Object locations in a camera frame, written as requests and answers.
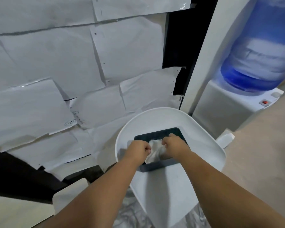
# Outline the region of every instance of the blue water jug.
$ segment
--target blue water jug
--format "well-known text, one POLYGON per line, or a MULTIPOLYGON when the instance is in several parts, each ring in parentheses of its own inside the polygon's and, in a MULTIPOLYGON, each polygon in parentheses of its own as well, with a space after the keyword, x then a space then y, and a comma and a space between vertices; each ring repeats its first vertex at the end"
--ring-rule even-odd
POLYGON ((221 73, 247 92, 272 90, 285 79, 285 0, 257 1, 221 73))

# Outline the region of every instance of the white container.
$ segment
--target white container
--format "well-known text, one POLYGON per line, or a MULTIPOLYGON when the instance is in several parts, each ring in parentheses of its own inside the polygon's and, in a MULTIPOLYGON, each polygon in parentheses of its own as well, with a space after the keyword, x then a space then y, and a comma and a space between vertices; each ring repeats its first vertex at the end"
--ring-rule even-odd
MULTIPOLYGON (((223 169, 226 154, 217 142, 189 115, 168 107, 145 111, 122 128, 115 144, 116 161, 136 135, 173 127, 181 130, 192 151, 217 170, 223 169)), ((181 164, 145 173, 136 171, 130 187, 156 228, 173 226, 198 203, 181 164)))

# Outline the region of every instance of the dark gray tray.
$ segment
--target dark gray tray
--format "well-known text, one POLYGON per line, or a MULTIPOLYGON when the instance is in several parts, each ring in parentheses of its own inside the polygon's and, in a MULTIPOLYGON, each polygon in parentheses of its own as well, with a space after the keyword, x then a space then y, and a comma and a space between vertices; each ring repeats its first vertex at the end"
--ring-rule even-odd
MULTIPOLYGON (((179 136, 182 140, 186 142, 185 138, 183 137, 183 134, 181 133, 180 129, 177 127, 166 129, 166 130, 160 130, 160 131, 156 131, 152 133, 137 135, 134 137, 134 140, 143 140, 143 141, 149 142, 151 140, 158 140, 158 139, 163 139, 164 137, 168 137, 169 134, 171 133, 179 136)), ((150 164, 143 163, 142 165, 139 166, 138 170, 140 172, 148 172, 148 171, 156 170, 156 169, 163 168, 166 166, 171 166, 177 163, 179 162, 176 161, 174 158, 170 158, 167 160, 157 161, 157 162, 153 162, 150 164)))

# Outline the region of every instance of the white tissue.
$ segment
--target white tissue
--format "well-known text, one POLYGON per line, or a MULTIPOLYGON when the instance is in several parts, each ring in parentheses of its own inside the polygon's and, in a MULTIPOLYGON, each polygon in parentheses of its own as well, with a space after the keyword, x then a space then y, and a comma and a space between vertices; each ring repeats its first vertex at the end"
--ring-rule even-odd
POLYGON ((166 148, 161 144, 161 142, 162 139, 149 141, 149 145, 151 146, 151 153, 145 160, 146 164, 160 161, 160 156, 166 152, 166 148))

